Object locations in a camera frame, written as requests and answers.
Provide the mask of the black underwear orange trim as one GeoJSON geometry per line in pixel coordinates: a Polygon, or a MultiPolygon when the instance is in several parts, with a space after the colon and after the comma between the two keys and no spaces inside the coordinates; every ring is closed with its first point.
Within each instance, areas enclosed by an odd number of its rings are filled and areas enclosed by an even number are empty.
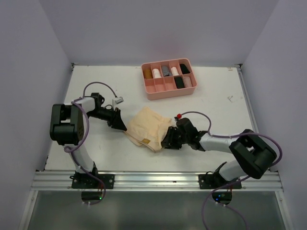
{"type": "Polygon", "coordinates": [[[175,76],[174,81],[175,81],[177,89],[185,88],[185,84],[184,84],[183,78],[181,76],[175,76]]]}

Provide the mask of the brown rolled underwear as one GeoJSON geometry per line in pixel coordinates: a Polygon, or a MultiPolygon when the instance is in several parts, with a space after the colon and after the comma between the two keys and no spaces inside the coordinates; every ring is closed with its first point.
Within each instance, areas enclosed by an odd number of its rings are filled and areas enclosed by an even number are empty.
{"type": "Polygon", "coordinates": [[[145,79],[152,79],[153,78],[152,71],[150,69],[145,69],[143,71],[143,75],[144,75],[145,79]]]}

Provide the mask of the grey rolled underwear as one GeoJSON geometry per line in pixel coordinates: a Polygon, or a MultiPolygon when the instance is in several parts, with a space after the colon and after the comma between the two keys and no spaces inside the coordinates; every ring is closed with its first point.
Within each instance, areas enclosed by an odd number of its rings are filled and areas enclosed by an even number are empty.
{"type": "Polygon", "coordinates": [[[171,71],[169,70],[169,67],[168,66],[161,66],[161,70],[162,70],[162,74],[164,77],[168,77],[168,76],[171,76],[172,73],[171,71]]]}

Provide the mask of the pink divided organizer tray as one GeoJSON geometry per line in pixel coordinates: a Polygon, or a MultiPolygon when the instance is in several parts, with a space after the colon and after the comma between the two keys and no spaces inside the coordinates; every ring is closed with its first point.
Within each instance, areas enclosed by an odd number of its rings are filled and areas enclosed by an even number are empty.
{"type": "Polygon", "coordinates": [[[156,62],[149,62],[144,63],[141,65],[142,69],[142,77],[144,81],[144,88],[147,95],[148,100],[159,100],[159,99],[166,99],[171,97],[178,97],[178,96],[186,96],[191,95],[194,93],[195,89],[197,88],[197,80],[195,77],[195,74],[192,70],[192,66],[190,61],[187,58],[178,58],[178,59],[171,59],[171,60],[163,60],[163,61],[156,61],[156,62]],[[190,70],[189,74],[182,74],[179,64],[185,64],[188,69],[190,70]],[[182,78],[184,76],[189,76],[191,78],[192,87],[190,88],[183,88],[183,89],[177,89],[176,84],[174,81],[173,75],[164,77],[162,74],[161,66],[168,66],[169,70],[171,71],[172,67],[176,67],[179,75],[182,78]],[[157,79],[145,79],[143,75],[143,71],[145,69],[150,69],[151,71],[153,69],[159,69],[161,78],[157,79]]]}

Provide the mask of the black rolled underwear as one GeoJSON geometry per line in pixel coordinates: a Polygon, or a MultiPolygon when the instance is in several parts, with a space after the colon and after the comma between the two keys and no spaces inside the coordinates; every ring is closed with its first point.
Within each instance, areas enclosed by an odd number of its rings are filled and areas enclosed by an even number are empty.
{"type": "Polygon", "coordinates": [[[189,74],[190,73],[190,70],[188,69],[188,67],[185,64],[180,63],[179,66],[180,66],[182,74],[189,74]]]}

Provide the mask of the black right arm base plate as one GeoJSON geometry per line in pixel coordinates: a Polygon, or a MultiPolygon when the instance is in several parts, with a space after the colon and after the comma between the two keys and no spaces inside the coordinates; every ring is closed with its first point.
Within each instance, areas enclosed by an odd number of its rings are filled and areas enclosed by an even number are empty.
{"type": "Polygon", "coordinates": [[[234,178],[231,181],[225,180],[220,174],[220,169],[226,164],[222,163],[214,172],[206,172],[205,174],[198,175],[198,183],[200,189],[216,189],[218,187],[224,186],[226,184],[231,184],[239,180],[239,178],[234,178]]]}

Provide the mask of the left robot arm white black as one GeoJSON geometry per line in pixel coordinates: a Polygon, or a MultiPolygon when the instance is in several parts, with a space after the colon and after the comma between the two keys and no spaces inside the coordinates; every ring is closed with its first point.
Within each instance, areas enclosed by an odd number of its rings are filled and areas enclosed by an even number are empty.
{"type": "Polygon", "coordinates": [[[112,104],[107,106],[103,106],[104,101],[102,95],[92,93],[69,104],[54,104],[51,110],[50,138],[71,156],[75,172],[85,174],[83,183],[89,188],[97,187],[100,182],[95,163],[84,146],[89,134],[89,118],[106,121],[112,129],[127,130],[121,118],[121,110],[116,107],[123,102],[123,98],[116,96],[112,104]]]}

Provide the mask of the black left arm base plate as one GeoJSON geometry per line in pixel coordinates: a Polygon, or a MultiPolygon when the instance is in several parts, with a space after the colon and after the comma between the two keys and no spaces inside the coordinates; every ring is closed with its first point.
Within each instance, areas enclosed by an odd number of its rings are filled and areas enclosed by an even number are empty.
{"type": "Polygon", "coordinates": [[[85,173],[75,173],[70,176],[72,180],[71,187],[73,189],[113,189],[115,182],[115,175],[110,173],[98,173],[95,175],[100,181],[103,182],[101,184],[97,179],[85,174],[85,173]]]}

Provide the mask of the aluminium table frame rail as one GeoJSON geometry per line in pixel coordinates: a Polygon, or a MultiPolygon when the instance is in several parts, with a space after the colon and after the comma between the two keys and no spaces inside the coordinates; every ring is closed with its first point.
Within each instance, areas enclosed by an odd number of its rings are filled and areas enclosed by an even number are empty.
{"type": "MultiPolygon", "coordinates": [[[[124,99],[120,109],[125,123],[147,106],[169,118],[186,112],[197,129],[211,125],[216,135],[257,130],[239,68],[193,67],[193,72],[197,80],[193,94],[150,101],[140,67],[75,66],[65,101],[86,91],[101,93],[109,104],[116,92],[124,99]]],[[[100,172],[115,175],[116,190],[197,190],[199,174],[234,159],[228,153],[195,151],[187,145],[155,153],[98,119],[90,121],[85,146],[100,172]]]]}

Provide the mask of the beige underwear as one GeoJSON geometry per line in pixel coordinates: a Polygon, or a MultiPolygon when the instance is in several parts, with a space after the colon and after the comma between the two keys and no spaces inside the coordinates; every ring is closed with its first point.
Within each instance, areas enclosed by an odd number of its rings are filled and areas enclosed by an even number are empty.
{"type": "Polygon", "coordinates": [[[146,146],[153,152],[158,152],[162,149],[161,142],[172,125],[171,118],[163,117],[146,106],[129,121],[125,134],[135,145],[146,146]]]}

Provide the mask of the pink underwear cream waistband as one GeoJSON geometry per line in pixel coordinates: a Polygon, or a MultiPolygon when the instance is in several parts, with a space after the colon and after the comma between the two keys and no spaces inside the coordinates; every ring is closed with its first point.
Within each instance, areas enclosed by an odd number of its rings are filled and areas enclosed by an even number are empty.
{"type": "Polygon", "coordinates": [[[184,80],[184,84],[186,88],[190,88],[193,86],[191,82],[191,78],[189,76],[184,76],[183,80],[184,80]]]}

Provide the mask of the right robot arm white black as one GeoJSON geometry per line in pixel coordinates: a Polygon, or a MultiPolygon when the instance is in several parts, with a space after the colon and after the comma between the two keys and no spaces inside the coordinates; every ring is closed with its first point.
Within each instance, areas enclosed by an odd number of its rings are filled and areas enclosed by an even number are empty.
{"type": "Polygon", "coordinates": [[[209,131],[198,131],[188,118],[178,119],[169,127],[161,145],[179,150],[187,144],[193,150],[230,153],[235,160],[223,162],[214,172],[205,175],[211,186],[225,188],[235,179],[248,176],[260,179],[277,158],[276,152],[256,133],[245,129],[238,137],[217,137],[209,131]]]}

